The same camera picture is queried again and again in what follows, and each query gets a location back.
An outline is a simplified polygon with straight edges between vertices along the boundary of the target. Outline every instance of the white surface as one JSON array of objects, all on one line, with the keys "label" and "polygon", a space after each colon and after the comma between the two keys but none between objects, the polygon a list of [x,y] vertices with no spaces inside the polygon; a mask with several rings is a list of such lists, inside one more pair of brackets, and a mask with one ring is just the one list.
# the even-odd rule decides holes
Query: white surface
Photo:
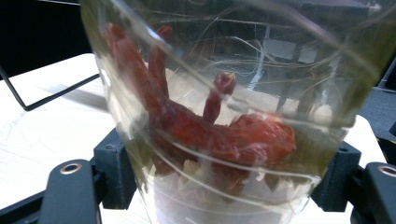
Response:
[{"label": "white surface", "polygon": [[[91,54],[56,63],[11,82],[27,105],[97,74]],[[114,128],[98,78],[31,112],[25,112],[4,81],[0,82],[0,209],[45,189],[53,167],[74,159],[89,160],[93,148]],[[357,117],[346,141],[362,151],[361,166],[385,159],[370,124]],[[102,210],[104,223],[149,223],[137,194],[129,211]],[[349,223],[345,213],[324,213],[309,202],[298,223]]]}]

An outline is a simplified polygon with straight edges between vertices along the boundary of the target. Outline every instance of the clear plastic container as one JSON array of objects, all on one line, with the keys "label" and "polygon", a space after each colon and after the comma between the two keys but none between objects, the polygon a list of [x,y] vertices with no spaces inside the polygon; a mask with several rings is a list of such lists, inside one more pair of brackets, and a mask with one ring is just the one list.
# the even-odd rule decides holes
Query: clear plastic container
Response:
[{"label": "clear plastic container", "polygon": [[395,50],[394,1],[81,0],[153,223],[288,223]]}]

